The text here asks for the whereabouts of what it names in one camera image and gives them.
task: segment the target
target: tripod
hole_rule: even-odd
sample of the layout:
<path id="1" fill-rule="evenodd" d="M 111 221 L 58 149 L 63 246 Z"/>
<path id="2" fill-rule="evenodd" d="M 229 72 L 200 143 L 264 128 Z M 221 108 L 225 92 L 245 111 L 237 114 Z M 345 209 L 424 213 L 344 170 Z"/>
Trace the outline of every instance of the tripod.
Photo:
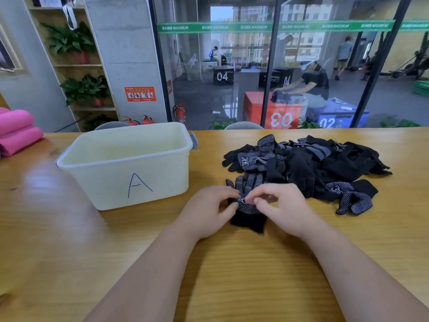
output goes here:
<path id="1" fill-rule="evenodd" d="M 179 68 L 179 65 L 185 69 L 185 73 L 187 74 L 185 63 L 184 63 L 183 58 L 182 58 L 182 52 L 179 52 L 179 58 L 177 59 L 176 74 L 174 75 L 174 79 L 177 78 L 177 68 Z"/>

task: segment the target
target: green plant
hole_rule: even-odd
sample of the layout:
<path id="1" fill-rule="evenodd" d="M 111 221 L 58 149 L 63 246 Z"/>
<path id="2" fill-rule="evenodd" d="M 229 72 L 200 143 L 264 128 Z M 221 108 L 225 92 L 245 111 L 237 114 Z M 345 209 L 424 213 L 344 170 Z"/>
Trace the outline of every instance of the green plant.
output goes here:
<path id="1" fill-rule="evenodd" d="M 97 78 L 85 75 L 82 81 L 68 78 L 60 87 L 66 94 L 67 106 L 73 102 L 88 102 L 93 98 L 105 98 L 110 95 L 104 75 L 99 75 Z"/>
<path id="2" fill-rule="evenodd" d="M 61 27 L 51 26 L 47 23 L 41 24 L 49 31 L 49 48 L 55 55 L 71 52 L 82 53 L 83 51 L 93 52 L 96 50 L 91 30 L 83 21 L 75 30 L 71 30 L 67 25 Z"/>
<path id="3" fill-rule="evenodd" d="M 89 121 L 86 121 L 84 123 L 84 125 L 88 131 L 94 131 L 101 124 L 105 124 L 107 122 L 113 122 L 113 121 L 117 121 L 117 120 L 112 119 L 112 118 L 106 116 L 105 114 L 101 114 L 101 115 L 99 115 L 99 116 L 97 116 L 97 117 L 95 117 Z"/>
<path id="4" fill-rule="evenodd" d="M 233 124 L 234 122 L 229 122 L 229 123 L 227 123 L 227 122 L 223 122 L 223 123 L 219 123 L 219 122 L 217 122 L 217 121 L 214 121 L 214 124 L 213 124 L 213 128 L 215 129 L 215 130 L 224 130 L 228 125 L 231 125 L 231 124 Z"/>
<path id="5" fill-rule="evenodd" d="M 304 122 L 302 126 L 300 126 L 298 129 L 323 129 L 319 124 L 317 123 L 308 123 Z"/>
<path id="6" fill-rule="evenodd" d="M 411 120 L 399 120 L 397 115 L 388 116 L 380 125 L 381 127 L 421 127 L 420 124 Z"/>

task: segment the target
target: left hand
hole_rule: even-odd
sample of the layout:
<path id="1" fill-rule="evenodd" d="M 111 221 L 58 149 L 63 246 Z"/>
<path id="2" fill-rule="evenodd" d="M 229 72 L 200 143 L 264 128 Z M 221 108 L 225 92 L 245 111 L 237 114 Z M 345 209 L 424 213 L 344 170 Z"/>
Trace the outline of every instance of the left hand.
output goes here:
<path id="1" fill-rule="evenodd" d="M 228 198 L 239 197 L 240 193 L 229 186 L 206 186 L 189 199 L 173 225 L 195 241 L 209 237 L 234 216 L 239 206 L 234 202 L 223 212 L 219 212 L 219 203 Z"/>

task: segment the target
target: black t-shirt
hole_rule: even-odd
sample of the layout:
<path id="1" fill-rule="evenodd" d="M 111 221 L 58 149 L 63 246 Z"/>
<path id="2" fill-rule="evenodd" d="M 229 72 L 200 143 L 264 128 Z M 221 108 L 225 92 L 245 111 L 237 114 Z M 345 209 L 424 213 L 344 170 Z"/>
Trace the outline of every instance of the black t-shirt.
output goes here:
<path id="1" fill-rule="evenodd" d="M 308 93 L 312 95 L 320 95 L 324 100 L 329 98 L 329 79 L 326 72 L 314 71 L 314 72 L 305 72 L 302 76 L 306 85 L 310 82 L 314 82 L 316 86 L 312 88 Z"/>

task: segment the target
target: pile of gloves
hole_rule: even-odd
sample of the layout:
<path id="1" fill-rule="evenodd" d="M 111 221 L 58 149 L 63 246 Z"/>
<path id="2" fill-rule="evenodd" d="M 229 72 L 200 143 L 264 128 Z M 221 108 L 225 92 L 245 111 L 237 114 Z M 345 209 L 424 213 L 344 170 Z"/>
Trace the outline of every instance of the pile of gloves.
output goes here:
<path id="1" fill-rule="evenodd" d="M 0 108 L 0 156 L 9 157 L 43 137 L 27 111 Z"/>
<path id="2" fill-rule="evenodd" d="M 371 148 L 312 136 L 277 143 L 271 134 L 259 140 L 257 146 L 245 145 L 224 158 L 222 165 L 229 166 L 230 172 L 244 173 L 235 185 L 226 180 L 241 195 L 239 200 L 229 200 L 239 203 L 231 223 L 258 233 L 263 233 L 266 216 L 244 199 L 263 183 L 294 183 L 306 198 L 339 200 L 339 215 L 347 211 L 360 215 L 372 208 L 378 190 L 367 180 L 356 180 L 364 174 L 392 174 Z"/>

